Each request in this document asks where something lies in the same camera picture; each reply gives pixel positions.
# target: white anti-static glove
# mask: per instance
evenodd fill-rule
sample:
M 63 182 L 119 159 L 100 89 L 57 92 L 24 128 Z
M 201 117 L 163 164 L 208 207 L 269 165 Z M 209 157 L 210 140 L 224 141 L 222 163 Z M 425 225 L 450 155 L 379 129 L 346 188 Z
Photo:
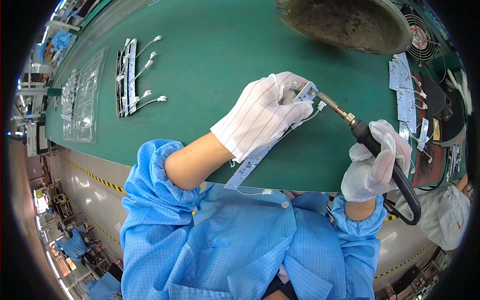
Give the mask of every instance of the white anti-static glove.
M 362 144 L 350 148 L 352 163 L 342 180 L 342 193 L 347 201 L 364 202 L 397 188 L 392 179 L 395 160 L 407 176 L 412 148 L 385 120 L 370 122 L 373 138 L 382 145 L 375 158 Z
M 292 123 L 307 118 L 313 101 L 293 103 L 293 90 L 301 90 L 308 80 L 291 72 L 270 74 L 249 83 L 233 109 L 210 130 L 242 162 L 279 139 Z

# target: worker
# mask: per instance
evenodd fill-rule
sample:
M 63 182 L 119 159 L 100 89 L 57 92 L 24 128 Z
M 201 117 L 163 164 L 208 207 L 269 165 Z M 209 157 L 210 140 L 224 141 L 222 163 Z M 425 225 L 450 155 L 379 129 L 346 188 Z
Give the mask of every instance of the worker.
M 121 259 L 117 259 L 117 262 L 112 264 L 98 281 L 90 280 L 87 283 L 88 295 L 91 300 L 109 300 L 120 292 L 123 274 L 120 265 Z
M 85 244 L 80 233 L 86 233 L 85 227 L 75 227 L 72 229 L 72 238 L 68 241 L 58 240 L 52 245 L 52 249 L 56 251 L 63 250 L 73 262 L 82 261 L 82 256 L 91 248 L 95 248 L 96 244 Z
M 171 140 L 140 147 L 122 200 L 124 298 L 374 299 L 382 194 L 396 188 L 395 158 L 407 173 L 411 153 L 386 121 L 370 123 L 382 145 L 377 158 L 363 145 L 351 148 L 343 194 L 332 205 L 335 223 L 280 191 L 224 189 L 198 202 L 199 185 L 217 168 L 265 149 L 312 113 L 312 101 L 293 103 L 307 82 L 271 74 L 248 84 L 230 113 L 186 147 Z M 202 221 L 193 221 L 195 207 Z
M 73 34 L 69 33 L 66 30 L 59 30 L 57 31 L 52 39 L 40 45 L 40 49 L 38 50 L 38 58 L 40 60 L 44 60 L 48 57 L 51 52 L 54 52 L 54 56 L 49 62 L 49 65 L 54 64 L 54 62 L 59 60 L 59 57 L 62 53 L 65 52 L 70 41 L 72 40 Z
M 415 189 L 422 207 L 422 214 L 416 226 L 429 240 L 443 250 L 456 249 L 462 240 L 470 215 L 471 200 L 463 194 L 468 185 L 468 176 L 453 184 L 448 182 L 431 192 Z M 405 197 L 396 194 L 395 208 L 407 218 L 412 218 Z

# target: fan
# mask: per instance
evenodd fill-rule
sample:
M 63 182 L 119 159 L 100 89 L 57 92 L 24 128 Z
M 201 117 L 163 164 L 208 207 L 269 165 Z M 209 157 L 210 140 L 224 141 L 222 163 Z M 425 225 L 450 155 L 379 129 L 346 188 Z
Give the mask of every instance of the fan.
M 440 47 L 440 43 L 438 43 L 425 21 L 414 14 L 411 8 L 410 10 L 411 13 L 403 12 L 413 35 L 412 45 L 408 48 L 408 53 L 417 61 L 419 66 L 422 66 L 425 61 L 433 57 Z

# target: soldering iron handle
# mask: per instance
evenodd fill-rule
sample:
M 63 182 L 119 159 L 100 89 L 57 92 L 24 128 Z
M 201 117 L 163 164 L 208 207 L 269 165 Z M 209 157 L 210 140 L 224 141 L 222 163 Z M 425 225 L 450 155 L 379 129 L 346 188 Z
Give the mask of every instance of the soldering iron handle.
M 356 120 L 355 123 L 351 126 L 352 134 L 357 139 L 359 144 L 364 144 L 365 147 L 377 157 L 381 150 L 381 145 L 378 143 L 372 136 L 370 128 L 365 121 Z M 407 177 L 403 173 L 400 166 L 395 162 L 392 172 L 392 179 L 395 181 L 398 189 L 402 192 L 405 200 L 407 201 L 410 209 L 413 212 L 413 220 L 408 220 L 401 213 L 399 213 L 395 207 L 389 205 L 389 207 L 398 214 L 398 216 L 408 225 L 416 225 L 421 216 L 421 207 L 420 201 L 417 197 L 417 194 L 413 191 L 412 185 L 408 181 Z

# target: white coat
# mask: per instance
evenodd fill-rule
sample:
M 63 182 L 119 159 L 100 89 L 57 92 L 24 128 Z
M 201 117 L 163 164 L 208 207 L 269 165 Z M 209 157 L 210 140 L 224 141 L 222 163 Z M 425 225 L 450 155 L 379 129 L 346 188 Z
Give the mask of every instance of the white coat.
M 453 250 L 462 239 L 470 213 L 470 199 L 448 183 L 426 192 L 415 189 L 421 205 L 421 217 L 417 226 L 427 238 L 443 250 Z M 413 218 L 405 198 L 396 193 L 396 209 L 408 219 Z

